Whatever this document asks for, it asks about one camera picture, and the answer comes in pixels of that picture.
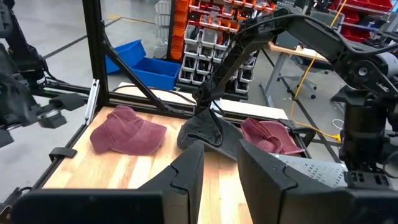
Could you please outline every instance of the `black cable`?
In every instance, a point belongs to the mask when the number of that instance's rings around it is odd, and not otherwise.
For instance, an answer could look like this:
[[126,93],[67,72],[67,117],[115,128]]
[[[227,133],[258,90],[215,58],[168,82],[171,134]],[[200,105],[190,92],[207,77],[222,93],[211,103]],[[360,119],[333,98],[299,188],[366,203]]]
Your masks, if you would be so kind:
[[[122,88],[127,88],[127,87],[136,87],[136,85],[124,85],[124,86],[119,86],[119,87],[116,87],[115,89],[113,89],[112,91],[120,90],[120,89],[122,89]],[[161,89],[153,88],[153,87],[148,87],[148,88],[151,89],[151,90],[159,90],[159,91],[164,91],[164,92],[167,92],[167,93],[171,93],[171,94],[174,94],[174,95],[177,95],[177,96],[183,98],[185,101],[187,101],[187,102],[189,102],[189,103],[196,104],[193,100],[190,100],[190,99],[187,98],[186,96],[183,96],[183,95],[181,95],[181,94],[179,94],[179,93],[177,93],[177,92],[175,92],[175,91],[171,91],[171,90],[161,90]]]
[[[116,87],[116,88],[113,89],[112,91],[120,90],[120,89],[122,89],[122,88],[127,88],[127,87],[137,87],[137,86],[136,86],[136,85],[124,85],[124,86]],[[193,100],[190,100],[190,99],[187,98],[186,96],[183,96],[183,95],[181,95],[181,94],[179,94],[179,93],[177,93],[177,92],[175,92],[175,91],[171,91],[171,90],[161,90],[161,89],[153,88],[153,87],[148,87],[148,88],[151,89],[151,90],[159,90],[159,91],[164,91],[164,92],[166,92],[166,93],[171,93],[171,94],[174,94],[174,95],[176,95],[176,96],[179,96],[179,97],[183,98],[185,101],[187,101],[187,102],[189,102],[189,103],[192,103],[192,104],[194,104],[194,105],[196,104],[196,102],[194,102]],[[224,110],[221,109],[221,107],[218,106],[218,104],[217,104],[215,101],[213,101],[213,103],[216,105],[216,107],[219,109],[219,111],[218,111],[218,110],[212,110],[212,111],[213,111],[214,113],[216,113],[216,114],[220,114],[220,115],[222,115],[222,116],[225,116]]]

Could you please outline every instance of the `metal bracket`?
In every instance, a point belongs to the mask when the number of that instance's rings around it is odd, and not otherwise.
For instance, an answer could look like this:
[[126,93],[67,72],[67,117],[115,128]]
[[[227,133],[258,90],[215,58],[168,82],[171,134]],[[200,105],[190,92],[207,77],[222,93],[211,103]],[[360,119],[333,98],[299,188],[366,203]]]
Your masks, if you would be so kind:
[[87,109],[85,115],[85,125],[89,125],[94,119],[95,107],[97,105],[98,93],[100,92],[100,81],[93,80],[90,94],[88,95]]
[[50,157],[50,160],[52,162],[52,161],[54,161],[54,159],[56,157],[59,157],[59,156],[63,156],[63,157],[67,157],[67,158],[73,158],[73,157],[75,157],[76,153],[77,153],[77,151],[74,150],[74,149],[71,149],[71,148],[56,147],[50,152],[49,157]]
[[317,132],[312,128],[307,127],[296,127],[294,122],[288,119],[279,119],[279,122],[282,123],[287,129],[289,129],[294,134],[305,134],[302,138],[305,147],[308,147],[312,140],[314,139]]

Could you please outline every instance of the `workbench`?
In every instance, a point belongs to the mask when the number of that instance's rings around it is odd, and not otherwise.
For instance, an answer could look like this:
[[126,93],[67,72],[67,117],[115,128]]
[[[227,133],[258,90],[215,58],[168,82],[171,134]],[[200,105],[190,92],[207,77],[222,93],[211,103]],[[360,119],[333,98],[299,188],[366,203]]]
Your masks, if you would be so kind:
[[266,86],[264,87],[264,85],[260,83],[260,88],[262,94],[264,95],[266,105],[269,107],[274,107],[274,102],[270,94],[270,92],[272,92],[271,88],[273,88],[273,86],[276,84],[276,81],[278,79],[278,76],[280,75],[280,72],[282,71],[282,67],[284,66],[286,59],[288,59],[291,55],[298,55],[306,58],[314,58],[314,56],[316,56],[317,60],[328,62],[328,60],[325,57],[323,57],[320,54],[317,54],[317,52],[312,49],[303,49],[300,46],[297,46],[295,50],[292,50],[276,46],[273,42],[268,42],[268,47],[271,51],[279,52],[279,56],[275,63],[275,67],[272,70],[271,76],[269,77]]
[[[144,96],[136,87],[122,88],[118,92]],[[188,103],[168,92],[153,92],[164,101]],[[191,94],[181,95],[193,100]],[[287,119],[285,112],[276,108],[229,100],[221,100],[220,106],[225,111]],[[181,154],[176,138],[184,119],[138,113],[141,118],[167,127],[165,139],[157,152],[151,156],[128,156],[113,151],[96,155],[90,142],[90,134],[106,120],[106,115],[113,109],[101,109],[73,146],[77,150],[76,156],[73,159],[64,158],[43,188],[136,189]],[[206,152],[204,163],[199,223],[252,223],[240,184],[237,163],[216,152]]]

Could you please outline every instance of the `black metal frame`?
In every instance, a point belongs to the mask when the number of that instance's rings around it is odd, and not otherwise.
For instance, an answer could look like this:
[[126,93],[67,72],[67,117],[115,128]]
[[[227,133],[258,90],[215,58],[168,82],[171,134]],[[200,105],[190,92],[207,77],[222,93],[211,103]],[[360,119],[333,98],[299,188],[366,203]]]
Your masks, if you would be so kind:
[[[125,73],[125,75],[139,87],[142,91],[143,85],[142,82],[135,77],[135,75],[129,71],[128,68],[125,67],[123,61],[118,58],[116,54],[112,52],[112,49],[106,48],[106,43],[108,39],[104,34],[104,21],[101,16],[101,5],[100,0],[82,0],[83,1],[83,10],[85,14],[85,23],[86,23],[86,31],[87,31],[87,40],[88,46],[90,50],[90,59],[91,59],[91,67],[93,71],[93,78],[99,80],[99,95],[96,104],[95,113],[100,111],[100,109],[104,106],[115,107],[117,105],[125,105],[131,108],[134,108],[135,111],[150,113],[150,114],[158,114],[162,116],[170,116],[174,118],[180,119],[190,119],[193,117],[194,106],[193,105],[185,105],[181,103],[172,103],[172,102],[159,102],[154,103],[154,99],[151,99],[153,93],[145,93],[150,97],[144,98],[140,96],[132,96],[122,93],[109,92],[108,89],[108,80],[106,76],[106,65],[105,65],[105,55],[108,55],[117,65],[121,67],[121,70]],[[53,98],[58,95],[62,95],[65,91],[71,91],[75,93],[79,93],[84,97],[84,99],[88,100],[88,95],[90,93],[90,89],[83,86],[69,85],[65,83],[60,83],[57,86],[53,86],[51,88],[46,88],[45,90],[34,90],[32,91],[34,95],[44,96],[48,98]],[[240,127],[240,124],[247,119],[248,117],[258,119],[258,120],[270,120],[270,121],[280,121],[278,119],[271,119],[261,116],[253,116],[241,113],[235,113],[230,111],[225,111],[224,119],[231,122],[237,127]],[[77,140],[81,137],[81,135],[86,130],[87,125],[82,125],[76,134],[71,138],[68,144],[65,147],[73,147]],[[315,132],[307,133],[305,137],[300,137],[300,133],[290,131],[290,135],[295,141],[296,145],[303,149],[307,149],[307,146],[311,143],[313,137],[315,136]],[[302,153],[303,157],[311,158],[307,151]],[[39,189],[44,186],[46,181],[51,177],[53,172],[57,169],[57,167],[63,161],[62,156],[56,157],[53,162],[50,164],[49,168],[43,173],[43,175],[39,178],[36,184],[33,186],[34,189]]]

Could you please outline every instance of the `gray floor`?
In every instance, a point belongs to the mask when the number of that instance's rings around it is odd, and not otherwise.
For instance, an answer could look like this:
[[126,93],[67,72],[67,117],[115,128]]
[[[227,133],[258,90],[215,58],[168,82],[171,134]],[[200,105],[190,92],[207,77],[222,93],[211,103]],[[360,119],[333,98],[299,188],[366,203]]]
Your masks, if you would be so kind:
[[[157,0],[102,0],[101,2],[104,19],[110,22],[108,14],[153,20],[154,4]],[[86,33],[81,0],[36,0],[34,2],[19,0],[16,2],[14,11],[28,42],[42,55],[47,55]],[[152,24],[140,22],[118,21],[109,26],[106,31],[114,46],[142,39],[147,57],[152,57],[154,45],[158,41],[152,33],[154,27]],[[276,61],[278,54],[269,52],[269,55]],[[91,84],[91,65],[86,39],[48,58],[47,62],[52,74],[59,79],[83,86]],[[250,103],[265,105],[258,85],[268,80],[271,71],[271,65],[261,55],[255,67],[256,78],[250,86]],[[302,73],[302,71],[289,60],[282,73],[286,75]],[[303,89],[299,94],[300,101],[319,128],[327,133],[338,133],[339,130],[332,125],[331,121],[335,118],[342,119],[343,115],[330,104],[329,99],[338,91],[342,81],[332,73],[329,75],[311,73],[309,79],[319,86],[317,98],[310,99],[306,89]],[[114,88],[121,81],[127,81],[127,78],[118,75],[110,76],[109,87]],[[276,107],[284,109],[290,117],[292,100],[281,82],[276,84],[272,96]],[[37,101],[44,104],[48,99],[37,98]],[[295,108],[295,119],[308,123],[298,106]],[[15,142],[0,149],[0,202],[15,187],[35,183],[50,164],[48,153],[54,147],[64,146],[68,142],[83,123],[84,112],[85,108],[64,112],[68,123],[58,129],[42,129],[35,124],[12,131]],[[313,143],[309,150],[317,159],[332,161],[322,144]]]

